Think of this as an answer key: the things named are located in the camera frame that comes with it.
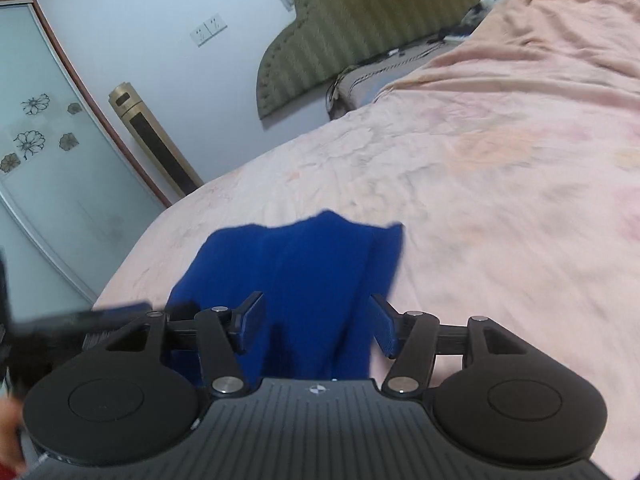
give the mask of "logo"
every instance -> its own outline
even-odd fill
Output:
[[[309,388],[309,391],[314,395],[320,395],[320,394],[324,394],[325,391],[327,391],[327,389],[324,386],[322,386],[322,384],[314,384],[312,387]]]

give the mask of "wooden door frame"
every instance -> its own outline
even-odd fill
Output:
[[[100,125],[107,132],[108,136],[111,138],[111,140],[116,145],[116,147],[120,150],[120,152],[122,153],[124,158],[127,160],[127,162],[133,167],[133,169],[144,181],[144,183],[149,187],[149,189],[151,189],[153,194],[158,197],[158,200],[162,203],[162,205],[164,205],[165,207],[171,207],[171,201],[165,196],[165,194],[151,179],[148,173],[142,168],[140,163],[133,156],[133,153],[131,153],[127,145],[117,134],[114,127],[111,126],[110,122],[104,116],[104,114],[100,110],[100,107],[96,104],[96,102],[92,98],[91,94],[89,94],[89,91],[87,90],[86,86],[84,86],[84,83],[80,79],[80,76],[78,75],[73,65],[69,61],[69,58],[65,55],[65,51],[62,50],[62,47],[60,46],[60,43],[56,39],[56,35],[53,33],[53,30],[49,25],[49,22],[45,18],[42,12],[42,9],[38,4],[38,1],[37,0],[28,0],[28,1],[33,6],[33,9],[38,17],[38,20],[42,25],[42,28],[46,33],[47,37],[49,38],[49,42],[51,43],[56,54],[58,54],[58,57],[60,58],[60,61],[62,62],[62,65],[64,66],[66,72],[69,74],[71,81],[73,81],[73,83],[76,85],[76,88],[78,88],[80,94],[84,98],[89,108],[91,108],[91,111],[94,113],[94,116],[97,118]]]

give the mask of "frosted glass door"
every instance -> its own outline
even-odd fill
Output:
[[[98,296],[163,208],[97,126],[27,5],[0,7],[0,97],[0,186]]]
[[[92,304],[66,280],[0,205],[0,246],[15,321],[88,310]]]

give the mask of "ridged surface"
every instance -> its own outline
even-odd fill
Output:
[[[219,400],[173,449],[140,463],[82,468],[43,460],[28,480],[601,480],[588,462],[519,472],[466,456],[415,402],[369,381],[264,380],[244,399]]]
[[[480,0],[295,0],[258,70],[260,118],[348,66],[460,22]]]

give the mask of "human hand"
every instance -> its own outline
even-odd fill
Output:
[[[13,397],[0,398],[0,463],[18,474],[26,471],[18,428],[22,425],[22,403]]]

